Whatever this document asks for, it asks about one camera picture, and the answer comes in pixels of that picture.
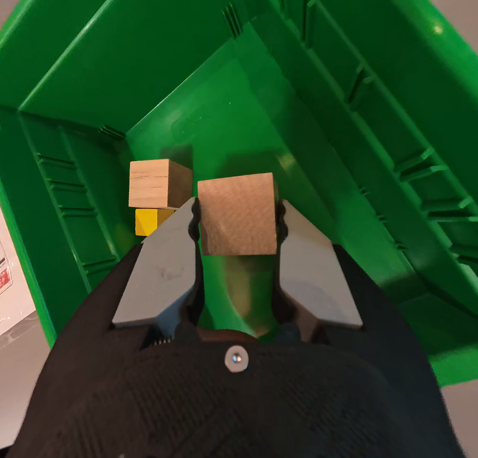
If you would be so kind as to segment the small yellow cube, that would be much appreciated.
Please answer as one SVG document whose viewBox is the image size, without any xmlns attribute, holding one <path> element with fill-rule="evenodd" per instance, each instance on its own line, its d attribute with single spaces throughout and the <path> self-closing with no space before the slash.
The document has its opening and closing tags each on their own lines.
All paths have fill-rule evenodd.
<svg viewBox="0 0 478 458">
<path fill-rule="evenodd" d="M 147 237 L 175 213 L 175 209 L 135 209 L 135 235 Z"/>
</svg>

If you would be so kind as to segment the large wooden cube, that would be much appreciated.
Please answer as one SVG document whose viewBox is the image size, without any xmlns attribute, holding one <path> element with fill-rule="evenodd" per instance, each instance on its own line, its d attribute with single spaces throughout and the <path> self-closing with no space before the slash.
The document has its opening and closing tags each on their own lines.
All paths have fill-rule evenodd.
<svg viewBox="0 0 478 458">
<path fill-rule="evenodd" d="M 272 173 L 201 180 L 197 193 L 204 255 L 276 254 L 278 199 Z"/>
</svg>

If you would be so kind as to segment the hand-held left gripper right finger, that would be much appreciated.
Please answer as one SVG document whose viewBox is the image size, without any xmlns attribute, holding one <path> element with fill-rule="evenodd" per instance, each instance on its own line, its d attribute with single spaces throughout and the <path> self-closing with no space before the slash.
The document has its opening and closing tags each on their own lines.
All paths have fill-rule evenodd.
<svg viewBox="0 0 478 458">
<path fill-rule="evenodd" d="M 326 326 L 360 330 L 363 320 L 332 241 L 285 199 L 276 219 L 276 321 L 299 340 L 314 340 Z"/>
</svg>

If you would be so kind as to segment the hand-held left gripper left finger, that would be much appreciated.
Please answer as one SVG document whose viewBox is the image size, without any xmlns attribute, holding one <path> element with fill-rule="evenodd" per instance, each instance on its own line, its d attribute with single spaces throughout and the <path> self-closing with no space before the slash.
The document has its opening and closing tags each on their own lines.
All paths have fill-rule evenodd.
<svg viewBox="0 0 478 458">
<path fill-rule="evenodd" d="M 205 305 L 200 202 L 190 198 L 143 242 L 112 319 L 116 329 L 149 326 L 174 334 L 197 327 Z"/>
</svg>

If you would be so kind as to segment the white paper sheet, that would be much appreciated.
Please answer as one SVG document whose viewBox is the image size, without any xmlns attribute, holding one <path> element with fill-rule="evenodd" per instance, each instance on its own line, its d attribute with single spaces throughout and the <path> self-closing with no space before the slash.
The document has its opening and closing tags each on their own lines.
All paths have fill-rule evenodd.
<svg viewBox="0 0 478 458">
<path fill-rule="evenodd" d="M 36 311 L 3 211 L 0 212 L 0 334 Z"/>
</svg>

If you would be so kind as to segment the medium wooden cube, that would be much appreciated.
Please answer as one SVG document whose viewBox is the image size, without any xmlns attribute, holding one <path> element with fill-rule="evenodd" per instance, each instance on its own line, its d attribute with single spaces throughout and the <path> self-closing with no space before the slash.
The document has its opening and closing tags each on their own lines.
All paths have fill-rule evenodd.
<svg viewBox="0 0 478 458">
<path fill-rule="evenodd" d="M 130 162 L 129 207 L 179 209 L 192 196 L 192 169 L 171 159 Z"/>
</svg>

